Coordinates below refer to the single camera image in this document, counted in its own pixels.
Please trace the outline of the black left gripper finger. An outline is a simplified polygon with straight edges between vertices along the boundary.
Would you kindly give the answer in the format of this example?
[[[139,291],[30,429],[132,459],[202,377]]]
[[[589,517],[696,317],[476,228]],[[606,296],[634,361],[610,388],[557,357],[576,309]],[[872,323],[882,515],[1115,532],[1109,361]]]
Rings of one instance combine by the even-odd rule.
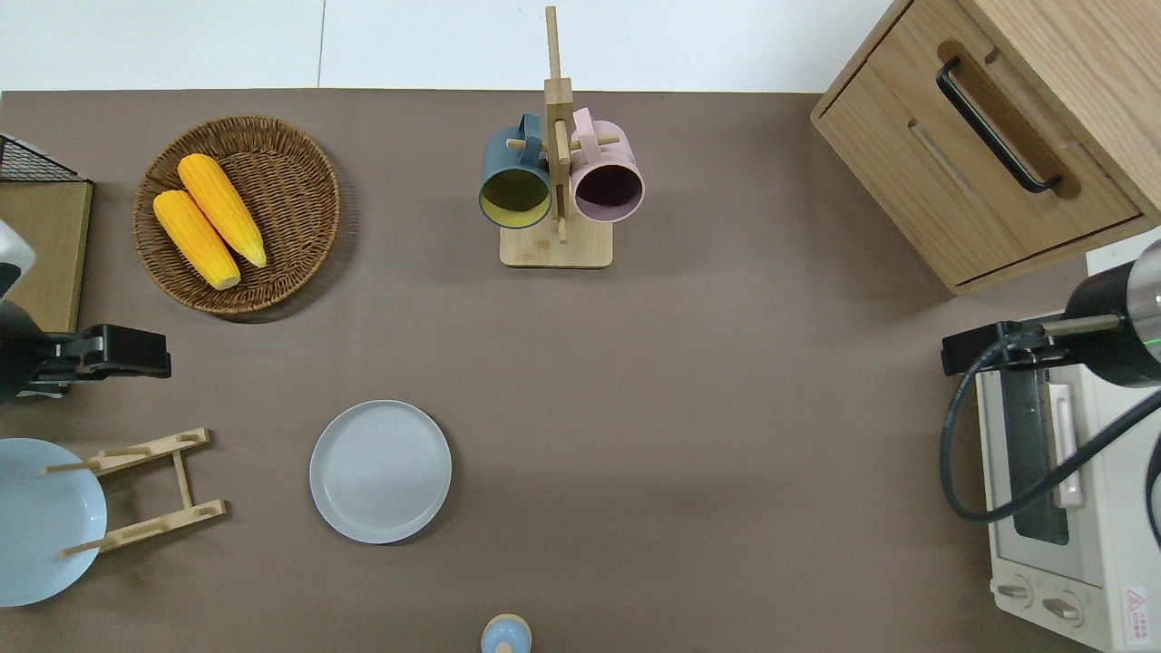
[[[108,361],[107,342],[111,324],[96,324],[78,332],[46,333],[46,359],[42,380],[91,380],[98,366]]]
[[[158,332],[114,326],[113,363],[134,375],[171,376],[170,339]]]

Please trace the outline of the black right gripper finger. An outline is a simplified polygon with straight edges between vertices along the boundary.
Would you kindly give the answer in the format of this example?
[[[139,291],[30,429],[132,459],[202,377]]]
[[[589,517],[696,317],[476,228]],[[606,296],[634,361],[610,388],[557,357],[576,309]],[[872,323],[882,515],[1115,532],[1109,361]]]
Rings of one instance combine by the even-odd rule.
[[[1062,316],[1036,316],[1021,321],[1000,321],[996,323],[998,338],[1011,333],[1033,332],[1019,342],[1009,344],[996,360],[996,369],[1050,369],[1069,365],[1069,351],[1059,346],[1053,337],[1038,331],[1045,324],[1061,321]]]
[[[942,339],[942,374],[965,375],[979,356],[998,342],[998,332],[958,332]]]

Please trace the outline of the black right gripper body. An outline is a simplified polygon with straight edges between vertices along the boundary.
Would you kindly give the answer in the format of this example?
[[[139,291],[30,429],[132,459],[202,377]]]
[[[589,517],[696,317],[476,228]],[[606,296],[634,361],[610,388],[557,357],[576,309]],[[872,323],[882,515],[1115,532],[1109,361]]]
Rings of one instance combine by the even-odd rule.
[[[1082,332],[1066,337],[1066,349],[1095,376],[1119,387],[1154,387],[1160,381],[1160,364],[1144,346],[1128,318],[1128,273],[1133,265],[1086,278],[1070,294],[1066,318],[1115,315],[1116,329]]]

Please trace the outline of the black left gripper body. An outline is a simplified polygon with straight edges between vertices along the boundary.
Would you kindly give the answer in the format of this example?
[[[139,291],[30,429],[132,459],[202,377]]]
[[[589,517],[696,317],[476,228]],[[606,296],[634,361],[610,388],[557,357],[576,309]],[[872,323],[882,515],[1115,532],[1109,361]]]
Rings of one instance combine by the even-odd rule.
[[[44,361],[45,333],[13,302],[1,304],[1,402],[24,392]]]

